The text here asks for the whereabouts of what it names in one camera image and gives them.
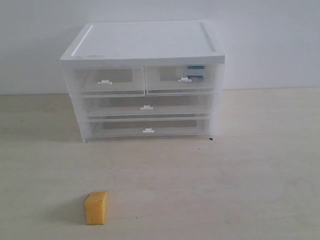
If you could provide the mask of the blue bottle white cap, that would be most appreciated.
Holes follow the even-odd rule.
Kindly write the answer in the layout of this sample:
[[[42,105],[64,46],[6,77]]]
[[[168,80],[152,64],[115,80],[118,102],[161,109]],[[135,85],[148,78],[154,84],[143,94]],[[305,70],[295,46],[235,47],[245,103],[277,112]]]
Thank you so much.
[[[205,77],[204,65],[188,65],[186,67],[185,75],[191,80],[203,80]]]

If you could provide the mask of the bottom clear wide drawer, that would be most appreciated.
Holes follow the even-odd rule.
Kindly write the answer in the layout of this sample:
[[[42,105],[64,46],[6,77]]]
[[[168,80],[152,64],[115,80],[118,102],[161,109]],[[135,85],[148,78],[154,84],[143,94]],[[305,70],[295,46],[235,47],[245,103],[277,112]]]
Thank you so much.
[[[86,141],[107,138],[155,136],[212,136],[211,121],[207,117],[152,118],[130,121],[83,122]]]

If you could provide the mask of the clear wide drawer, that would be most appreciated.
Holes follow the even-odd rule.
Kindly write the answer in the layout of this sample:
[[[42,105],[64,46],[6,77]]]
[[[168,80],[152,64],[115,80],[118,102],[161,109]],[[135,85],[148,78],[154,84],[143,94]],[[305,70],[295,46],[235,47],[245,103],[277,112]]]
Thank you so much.
[[[206,114],[211,110],[212,96],[95,97],[84,98],[83,103],[88,117]]]
[[[211,121],[207,117],[152,118],[130,121],[83,122],[86,141],[107,138],[155,136],[212,136]]]

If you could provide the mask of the white plastic drawer cabinet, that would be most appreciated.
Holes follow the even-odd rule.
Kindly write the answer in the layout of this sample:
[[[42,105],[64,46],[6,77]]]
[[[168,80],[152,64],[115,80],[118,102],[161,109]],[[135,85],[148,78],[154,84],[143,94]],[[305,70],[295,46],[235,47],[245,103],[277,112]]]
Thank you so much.
[[[116,122],[166,118],[209,118],[213,135],[198,135],[213,140],[221,102],[227,54],[205,20],[88,23],[60,58],[67,90],[84,142],[87,122]],[[217,65],[214,88],[202,92],[147,91],[145,68],[161,66]],[[89,94],[79,92],[74,70],[142,68],[143,94]],[[124,98],[151,96],[211,95],[208,113],[140,114],[90,117],[84,109],[86,98]]]

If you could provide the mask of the middle clear wide drawer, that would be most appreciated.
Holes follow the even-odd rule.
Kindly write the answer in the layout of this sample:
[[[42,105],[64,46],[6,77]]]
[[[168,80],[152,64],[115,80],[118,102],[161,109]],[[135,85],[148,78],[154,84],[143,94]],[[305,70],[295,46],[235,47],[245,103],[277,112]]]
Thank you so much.
[[[84,98],[83,103],[88,117],[206,114],[211,110],[212,96],[95,97]]]

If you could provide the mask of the yellow cheese wedge sponge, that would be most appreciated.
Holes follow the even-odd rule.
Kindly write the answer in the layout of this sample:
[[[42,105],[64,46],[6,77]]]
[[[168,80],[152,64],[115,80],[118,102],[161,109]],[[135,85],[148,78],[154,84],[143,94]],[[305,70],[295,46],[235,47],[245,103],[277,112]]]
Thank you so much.
[[[106,222],[108,192],[92,192],[84,200],[87,225],[104,225]]]

